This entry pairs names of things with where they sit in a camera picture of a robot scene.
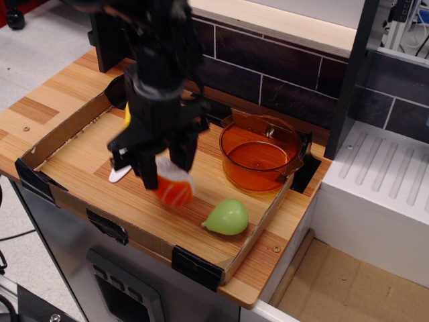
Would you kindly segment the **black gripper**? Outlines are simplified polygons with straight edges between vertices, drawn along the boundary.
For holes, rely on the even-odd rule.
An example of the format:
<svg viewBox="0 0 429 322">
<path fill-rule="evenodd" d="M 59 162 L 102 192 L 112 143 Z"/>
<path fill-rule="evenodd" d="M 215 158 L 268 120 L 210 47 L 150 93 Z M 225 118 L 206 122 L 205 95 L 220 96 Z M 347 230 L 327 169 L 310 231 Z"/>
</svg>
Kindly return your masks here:
<svg viewBox="0 0 429 322">
<path fill-rule="evenodd" d="M 147 190 L 158 188 L 156 155 L 168 149 L 170 160 L 182 170 L 192 168 L 198 134 L 208 129 L 210 104 L 199 97 L 180 97 L 183 86 L 156 92 L 139 80 L 137 67 L 124 73 L 131 123 L 108 144 L 111 165 L 119 170 L 131 165 Z"/>
</svg>

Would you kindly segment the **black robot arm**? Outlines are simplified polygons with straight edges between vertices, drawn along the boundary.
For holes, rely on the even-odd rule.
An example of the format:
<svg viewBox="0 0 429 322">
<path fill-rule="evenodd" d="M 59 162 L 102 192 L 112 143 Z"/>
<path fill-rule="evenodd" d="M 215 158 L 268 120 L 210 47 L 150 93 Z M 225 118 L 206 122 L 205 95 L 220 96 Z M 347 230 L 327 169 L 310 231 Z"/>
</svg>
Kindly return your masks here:
<svg viewBox="0 0 429 322">
<path fill-rule="evenodd" d="M 75 9 L 110 15 L 125 25 L 135 64 L 124 72 L 129 125 L 108 145 L 111 165 L 131 166 L 148 190 L 158 187 L 156 156 L 168 150 L 171 162 L 188 172 L 198 135 L 208 129 L 210 105 L 183 99 L 184 81 L 204 89 L 196 71 L 202 44 L 187 1 L 68 1 Z"/>
</svg>

